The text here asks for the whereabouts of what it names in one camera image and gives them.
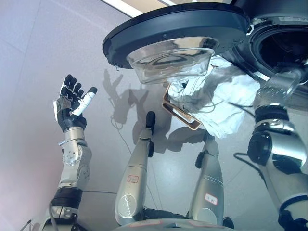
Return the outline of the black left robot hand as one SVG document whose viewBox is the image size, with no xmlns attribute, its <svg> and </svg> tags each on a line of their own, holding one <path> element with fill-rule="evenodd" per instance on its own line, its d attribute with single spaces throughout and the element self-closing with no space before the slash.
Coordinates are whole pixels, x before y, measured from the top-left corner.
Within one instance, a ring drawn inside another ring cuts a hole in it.
<svg viewBox="0 0 308 231">
<path fill-rule="evenodd" d="M 55 119 L 62 132 L 72 127 L 86 128 L 87 121 L 83 112 L 97 93 L 96 87 L 87 92 L 71 74 L 67 75 L 61 85 L 59 97 L 53 102 Z"/>
</svg>

